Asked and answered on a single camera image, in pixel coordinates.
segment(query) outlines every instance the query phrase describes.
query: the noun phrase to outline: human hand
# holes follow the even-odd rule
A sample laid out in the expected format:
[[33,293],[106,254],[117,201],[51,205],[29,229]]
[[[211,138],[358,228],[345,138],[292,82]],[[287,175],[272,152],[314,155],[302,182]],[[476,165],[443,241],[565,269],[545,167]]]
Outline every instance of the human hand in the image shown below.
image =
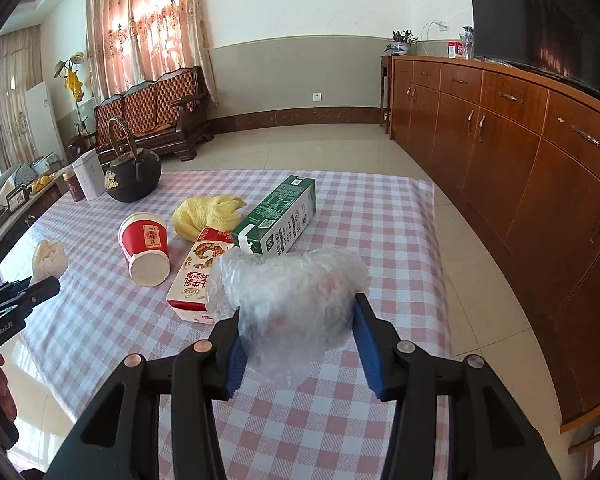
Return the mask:
[[7,376],[2,371],[4,365],[4,357],[0,354],[0,406],[4,412],[4,415],[13,422],[16,420],[18,410],[16,409],[16,403],[11,396],[11,392],[8,387]]

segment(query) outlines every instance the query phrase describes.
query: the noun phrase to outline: teapot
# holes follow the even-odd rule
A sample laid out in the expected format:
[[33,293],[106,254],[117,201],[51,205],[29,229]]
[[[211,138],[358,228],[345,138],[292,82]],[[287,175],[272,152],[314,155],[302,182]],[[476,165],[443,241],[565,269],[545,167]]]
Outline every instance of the teapot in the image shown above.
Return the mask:
[[[118,123],[125,133],[130,152],[120,149],[113,126]],[[120,116],[109,119],[109,140],[118,155],[109,165],[104,177],[104,188],[119,202],[135,202],[152,192],[162,172],[162,162],[157,153],[147,148],[136,148],[129,125]]]

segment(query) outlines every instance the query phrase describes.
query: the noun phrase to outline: green carton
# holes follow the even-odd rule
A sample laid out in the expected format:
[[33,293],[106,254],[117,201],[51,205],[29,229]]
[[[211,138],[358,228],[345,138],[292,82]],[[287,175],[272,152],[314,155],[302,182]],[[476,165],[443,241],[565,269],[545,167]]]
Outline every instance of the green carton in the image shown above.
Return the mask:
[[231,232],[245,251],[286,253],[315,216],[315,180],[290,175]]

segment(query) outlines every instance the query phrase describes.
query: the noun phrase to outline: picture frame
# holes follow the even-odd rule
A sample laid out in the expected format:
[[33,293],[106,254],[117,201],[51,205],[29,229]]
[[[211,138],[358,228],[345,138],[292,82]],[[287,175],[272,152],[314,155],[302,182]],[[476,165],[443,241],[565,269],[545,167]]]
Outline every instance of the picture frame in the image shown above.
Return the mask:
[[23,185],[18,186],[11,191],[7,197],[7,206],[11,213],[15,212],[29,200],[29,188]]

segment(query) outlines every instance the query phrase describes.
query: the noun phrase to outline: sofa cushion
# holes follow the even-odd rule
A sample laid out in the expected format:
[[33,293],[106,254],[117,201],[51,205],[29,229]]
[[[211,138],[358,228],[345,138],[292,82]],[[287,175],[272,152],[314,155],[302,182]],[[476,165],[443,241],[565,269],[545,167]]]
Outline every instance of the sofa cushion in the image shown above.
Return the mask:
[[[96,138],[98,139],[98,150],[106,148],[111,144],[109,140],[109,119],[114,115],[124,117],[124,110],[125,105],[122,97],[114,99],[112,102],[105,105],[96,107],[96,129],[98,132]],[[114,127],[114,132],[116,134],[116,139],[122,139],[124,137],[122,128],[120,128],[119,125]]]
[[[185,95],[195,95],[193,84],[193,71],[187,70],[167,79],[154,83],[155,88],[155,115],[156,124],[175,126],[177,123],[177,107],[171,106],[171,101],[180,99]],[[193,111],[195,103],[188,103],[187,108]]]
[[125,120],[134,137],[141,137],[154,131],[155,97],[154,84],[125,95]]

